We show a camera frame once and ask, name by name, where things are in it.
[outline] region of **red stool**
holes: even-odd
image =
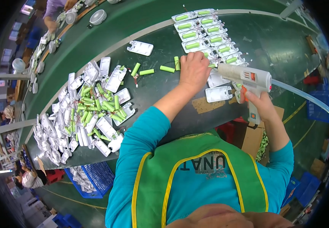
[[[50,184],[57,182],[63,179],[63,175],[65,174],[64,170],[55,169],[55,170],[46,170],[47,180]]]

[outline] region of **person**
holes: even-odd
[[[64,11],[71,9],[77,0],[48,0],[46,13],[43,16],[44,24],[47,26],[50,33],[55,32],[57,23],[53,19],[53,15],[58,11],[58,8],[63,8]]]
[[[282,201],[294,166],[293,147],[267,93],[246,97],[265,123],[266,167],[215,131],[157,147],[180,110],[202,90],[209,60],[180,59],[179,84],[149,107],[125,134],[109,195],[105,225],[116,227],[289,227]]]
[[[18,188],[38,188],[48,184],[48,179],[43,171],[36,170],[35,173],[30,171],[30,169],[26,166],[22,166],[21,169],[22,170],[18,172],[18,175],[15,177],[14,181]]]

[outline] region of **yellow floor line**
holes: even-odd
[[[302,105],[300,105],[300,107],[298,107],[298,109],[295,110],[295,112],[293,112],[289,117],[287,117],[287,119],[285,119],[284,121],[282,121],[283,124],[287,123],[289,120],[291,120],[292,117],[294,117],[296,115],[296,113],[298,113],[302,107],[304,107],[306,104],[306,101],[304,101],[304,103],[302,103]]]
[[[54,192],[52,192],[52,191],[50,191],[50,190],[48,190],[48,189],[45,189],[45,188],[42,188],[42,189],[44,189],[44,190],[46,190],[46,191],[49,191],[50,193],[55,194],[56,196],[59,196],[59,197],[65,198],[65,199],[67,199],[67,200],[70,200],[70,201],[73,201],[73,202],[76,202],[76,203],[79,203],[79,204],[83,204],[83,205],[86,205],[86,206],[89,206],[89,207],[94,207],[94,208],[106,209],[106,207],[99,207],[99,206],[95,206],[95,205],[91,205],[91,204],[87,204],[87,203],[82,203],[82,202],[80,202],[80,201],[77,201],[77,200],[74,200],[74,199],[70,199],[70,198],[67,198],[67,197],[61,196],[61,195],[59,195],[59,194],[57,194],[57,193],[54,193]]]
[[[65,184],[71,184],[71,185],[73,185],[73,183],[72,182],[68,182],[68,181],[58,181],[59,183],[65,183]]]
[[[305,134],[301,137],[301,139],[293,146],[293,149],[295,149],[295,147],[297,146],[297,145],[299,145],[299,143],[305,138],[305,136],[309,133],[309,131],[310,131],[310,129],[313,127],[313,125],[314,125],[314,123],[315,123],[315,120],[314,120],[314,122],[312,123],[312,125],[309,127],[309,129],[307,130],[307,132],[305,132]]]

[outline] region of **metal pole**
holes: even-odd
[[[30,80],[28,74],[0,74],[0,80]]]
[[[290,14],[292,14],[298,7],[302,5],[301,0],[294,0],[286,9],[280,13],[280,17],[286,19]]]
[[[15,122],[12,124],[3,125],[3,126],[0,126],[0,134],[4,133],[4,132],[16,130],[19,128],[32,126],[35,123],[36,123],[36,119],[31,119],[31,120],[20,121],[20,122]]]
[[[2,157],[0,157],[0,161],[1,161],[1,160],[4,160],[5,158],[9,158],[9,157],[11,157],[11,156],[13,156],[13,155],[15,155],[15,154],[18,154],[18,153],[20,153],[20,151],[16,151],[16,152],[14,152],[14,153],[11,153],[11,154],[8,154],[8,155],[5,155],[5,156],[2,156]]]

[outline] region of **window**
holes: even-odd
[[[19,29],[21,27],[22,23],[20,22],[15,22],[14,25],[12,26],[12,30],[9,36],[9,40],[16,41],[17,40],[17,35],[19,33]]]
[[[3,52],[3,57],[1,58],[1,65],[9,65],[9,60],[10,60],[10,56],[11,56],[11,49],[4,49]]]

